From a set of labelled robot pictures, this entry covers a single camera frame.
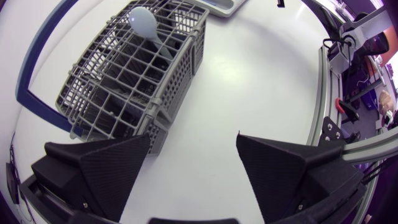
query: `gray plastic basket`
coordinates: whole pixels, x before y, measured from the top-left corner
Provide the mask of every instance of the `gray plastic basket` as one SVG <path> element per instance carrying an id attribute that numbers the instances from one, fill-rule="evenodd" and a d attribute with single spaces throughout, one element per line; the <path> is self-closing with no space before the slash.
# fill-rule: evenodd
<path id="1" fill-rule="evenodd" d="M 155 15 L 172 60 L 131 29 L 129 13 L 137 6 Z M 57 98 L 56 107 L 73 125 L 71 138 L 149 133 L 149 154 L 158 154 L 201 63 L 207 15 L 184 1 L 148 0 L 132 1 L 112 17 L 73 65 Z"/>

